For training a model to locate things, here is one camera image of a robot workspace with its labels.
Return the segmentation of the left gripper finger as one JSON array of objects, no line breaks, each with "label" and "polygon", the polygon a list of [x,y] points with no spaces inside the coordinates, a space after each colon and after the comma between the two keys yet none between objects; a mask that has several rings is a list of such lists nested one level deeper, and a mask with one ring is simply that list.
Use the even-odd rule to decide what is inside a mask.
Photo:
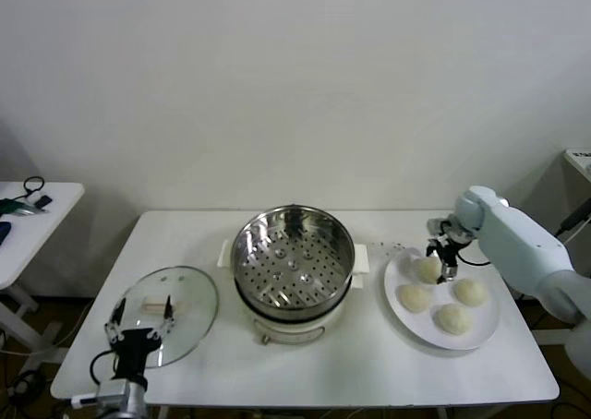
[{"label": "left gripper finger", "polygon": [[121,330],[121,321],[125,312],[126,301],[125,297],[118,301],[109,320],[104,324],[105,334],[110,344],[119,343],[124,339],[124,333]]},{"label": "left gripper finger", "polygon": [[163,319],[157,327],[154,328],[154,339],[163,341],[171,332],[175,324],[175,310],[171,301],[171,295],[168,295],[164,304]]}]

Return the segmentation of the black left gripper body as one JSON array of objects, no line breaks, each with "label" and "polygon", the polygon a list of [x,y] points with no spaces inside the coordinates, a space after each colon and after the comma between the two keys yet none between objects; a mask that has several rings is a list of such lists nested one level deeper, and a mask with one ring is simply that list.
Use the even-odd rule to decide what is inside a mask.
[{"label": "black left gripper body", "polygon": [[127,329],[122,335],[113,343],[117,355],[115,378],[143,377],[148,355],[156,350],[152,329]]}]

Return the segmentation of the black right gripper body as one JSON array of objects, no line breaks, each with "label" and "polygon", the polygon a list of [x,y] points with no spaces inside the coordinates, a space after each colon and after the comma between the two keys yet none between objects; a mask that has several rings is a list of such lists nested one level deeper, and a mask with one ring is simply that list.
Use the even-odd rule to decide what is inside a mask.
[{"label": "black right gripper body", "polygon": [[441,262],[445,265],[456,265],[462,245],[453,241],[446,234],[438,236],[436,240],[436,250]]}]

